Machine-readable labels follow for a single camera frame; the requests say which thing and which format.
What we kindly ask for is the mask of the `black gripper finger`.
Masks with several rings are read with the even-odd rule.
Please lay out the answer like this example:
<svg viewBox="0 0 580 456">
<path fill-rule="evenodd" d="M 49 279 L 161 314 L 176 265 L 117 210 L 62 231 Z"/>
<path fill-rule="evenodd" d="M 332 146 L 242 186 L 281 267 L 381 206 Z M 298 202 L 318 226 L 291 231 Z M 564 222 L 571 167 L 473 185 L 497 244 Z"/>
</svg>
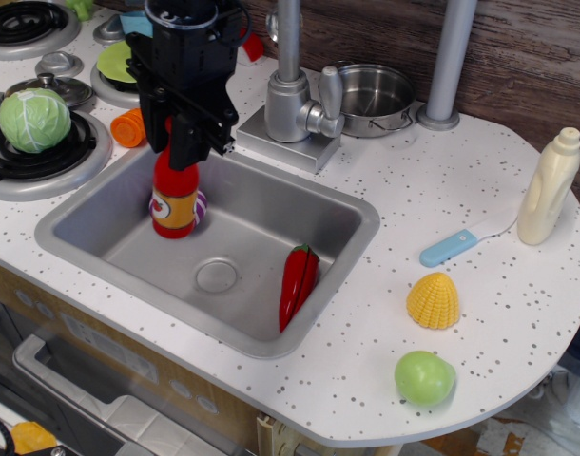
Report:
<svg viewBox="0 0 580 456">
<path fill-rule="evenodd" d="M 146 138 L 155 153 L 163 152 L 168 145 L 167 120 L 172 114 L 167 92 L 140 94 Z"/>
<path fill-rule="evenodd" d="M 173 170 L 205 161 L 211 149 L 223 154 L 223 134 L 217 123 L 177 114 L 170 118 L 169 126 L 169 166 Z"/>
</svg>

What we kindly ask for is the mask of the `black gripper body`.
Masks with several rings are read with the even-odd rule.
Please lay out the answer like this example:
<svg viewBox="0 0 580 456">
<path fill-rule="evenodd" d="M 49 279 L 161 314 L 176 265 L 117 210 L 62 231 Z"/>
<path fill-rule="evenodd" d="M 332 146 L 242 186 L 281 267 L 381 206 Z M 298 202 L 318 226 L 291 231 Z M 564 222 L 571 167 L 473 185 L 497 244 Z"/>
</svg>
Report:
<svg viewBox="0 0 580 456">
<path fill-rule="evenodd" d="M 237 109 L 226 90 L 235 73 L 239 47 L 237 18 L 210 18 L 200 23 L 150 20 L 151 37 L 130 33 L 128 73 L 136 80 L 139 93 L 167 92 L 172 110 L 167 120 L 185 114 L 189 118 L 217 123 L 223 134 L 223 154 L 231 151 L 235 139 L 232 127 L 238 122 Z"/>
</svg>

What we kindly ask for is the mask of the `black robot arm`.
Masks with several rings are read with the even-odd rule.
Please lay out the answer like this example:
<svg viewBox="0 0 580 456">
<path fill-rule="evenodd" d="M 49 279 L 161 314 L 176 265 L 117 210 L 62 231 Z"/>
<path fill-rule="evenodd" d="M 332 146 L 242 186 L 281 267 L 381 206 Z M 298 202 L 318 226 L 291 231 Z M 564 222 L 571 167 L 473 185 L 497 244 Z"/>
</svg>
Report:
<svg viewBox="0 0 580 456">
<path fill-rule="evenodd" d="M 129 33 L 148 143 L 175 171 L 233 148 L 239 114 L 228 93 L 251 18 L 239 1 L 147 1 L 150 36 Z"/>
</svg>

